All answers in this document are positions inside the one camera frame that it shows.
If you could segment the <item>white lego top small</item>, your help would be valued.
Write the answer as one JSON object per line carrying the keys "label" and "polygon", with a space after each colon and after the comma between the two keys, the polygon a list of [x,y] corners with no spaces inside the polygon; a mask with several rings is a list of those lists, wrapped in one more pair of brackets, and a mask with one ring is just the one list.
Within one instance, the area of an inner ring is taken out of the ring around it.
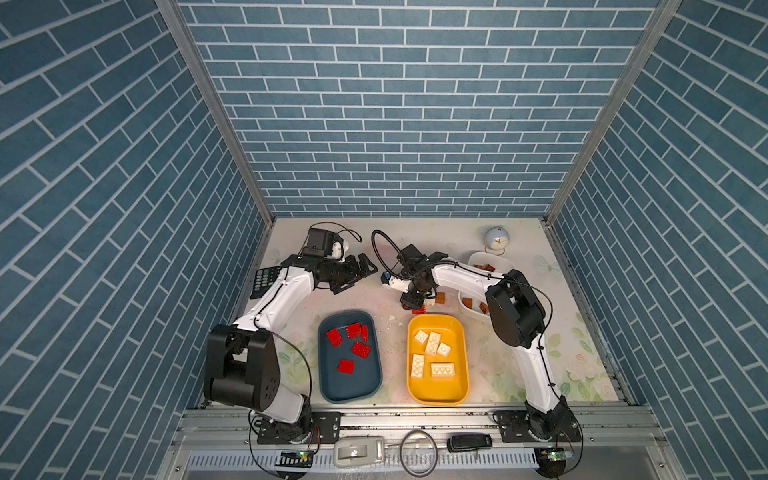
{"label": "white lego top small", "polygon": [[425,345],[428,341],[429,334],[423,330],[418,330],[414,335],[414,340],[421,345]]}

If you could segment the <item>long white lego brick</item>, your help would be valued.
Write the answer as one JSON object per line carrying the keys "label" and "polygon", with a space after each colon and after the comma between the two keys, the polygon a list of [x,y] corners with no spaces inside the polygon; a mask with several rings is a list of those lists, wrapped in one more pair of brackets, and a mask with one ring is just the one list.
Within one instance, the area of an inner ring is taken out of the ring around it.
{"label": "long white lego brick", "polygon": [[442,335],[438,332],[432,331],[429,333],[424,354],[427,356],[436,356],[441,344]]}

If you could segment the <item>red lego brick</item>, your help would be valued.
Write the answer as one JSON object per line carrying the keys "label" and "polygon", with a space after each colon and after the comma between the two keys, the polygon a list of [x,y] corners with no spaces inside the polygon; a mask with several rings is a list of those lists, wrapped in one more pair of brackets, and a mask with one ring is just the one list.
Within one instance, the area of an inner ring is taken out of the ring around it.
{"label": "red lego brick", "polygon": [[355,362],[353,360],[341,359],[338,363],[337,370],[341,373],[352,375],[355,370]]}
{"label": "red lego brick", "polygon": [[343,343],[342,335],[336,328],[328,330],[326,337],[334,348],[339,347]]}
{"label": "red lego brick", "polygon": [[372,348],[369,345],[363,342],[357,341],[352,346],[351,352],[360,358],[367,359],[368,356],[370,355],[371,350]]}

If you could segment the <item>long white lego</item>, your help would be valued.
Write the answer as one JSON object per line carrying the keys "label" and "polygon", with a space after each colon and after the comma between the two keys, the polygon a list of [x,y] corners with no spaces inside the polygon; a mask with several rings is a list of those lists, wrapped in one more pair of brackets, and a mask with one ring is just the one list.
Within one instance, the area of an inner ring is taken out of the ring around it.
{"label": "long white lego", "polygon": [[430,364],[430,377],[433,379],[454,378],[456,367],[452,362],[432,362]]}

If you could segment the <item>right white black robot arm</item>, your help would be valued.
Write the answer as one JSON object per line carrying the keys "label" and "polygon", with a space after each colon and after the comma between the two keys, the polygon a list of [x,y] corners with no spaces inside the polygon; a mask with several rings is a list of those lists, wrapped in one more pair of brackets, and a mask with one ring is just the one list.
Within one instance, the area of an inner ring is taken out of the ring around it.
{"label": "right white black robot arm", "polygon": [[414,245],[395,249],[401,266],[395,271],[379,253],[379,237],[390,245],[395,242],[379,229],[371,233],[374,254],[384,267],[381,283],[401,293],[400,304],[404,309],[422,307],[428,295],[440,287],[485,299],[496,336],[513,348],[524,380],[527,421],[534,438],[553,441],[573,429],[574,438],[583,439],[581,424],[550,373],[545,333],[554,306],[552,302],[547,306],[542,304],[540,299],[546,296],[543,290],[531,285],[519,270],[489,272],[458,262],[442,252],[425,255]]}

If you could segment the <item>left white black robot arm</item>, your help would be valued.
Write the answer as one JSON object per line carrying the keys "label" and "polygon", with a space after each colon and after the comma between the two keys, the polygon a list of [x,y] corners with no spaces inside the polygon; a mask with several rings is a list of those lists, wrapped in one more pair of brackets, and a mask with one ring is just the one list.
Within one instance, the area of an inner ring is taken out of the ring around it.
{"label": "left white black robot arm", "polygon": [[367,255],[349,255],[348,249],[340,234],[311,227],[300,251],[268,271],[274,281],[257,303],[233,324],[212,329],[206,346],[206,400],[249,408],[301,435],[309,432],[311,395],[282,383],[275,340],[320,284],[339,294],[377,272]]}

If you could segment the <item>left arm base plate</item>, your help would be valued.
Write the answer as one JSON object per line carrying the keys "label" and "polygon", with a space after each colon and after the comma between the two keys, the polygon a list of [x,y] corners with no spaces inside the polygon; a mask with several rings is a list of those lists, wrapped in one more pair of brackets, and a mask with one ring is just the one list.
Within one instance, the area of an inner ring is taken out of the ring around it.
{"label": "left arm base plate", "polygon": [[291,443],[334,444],[339,439],[341,413],[339,411],[312,412],[296,423],[271,419],[256,421],[259,445],[288,445]]}

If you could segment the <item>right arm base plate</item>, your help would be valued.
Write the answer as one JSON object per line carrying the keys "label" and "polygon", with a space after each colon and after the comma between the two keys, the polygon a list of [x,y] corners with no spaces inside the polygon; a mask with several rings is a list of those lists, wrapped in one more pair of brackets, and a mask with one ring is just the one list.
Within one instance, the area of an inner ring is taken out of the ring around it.
{"label": "right arm base plate", "polygon": [[568,407],[560,406],[548,413],[531,408],[496,410],[491,413],[491,420],[498,426],[504,443],[576,443],[583,439],[577,418]]}

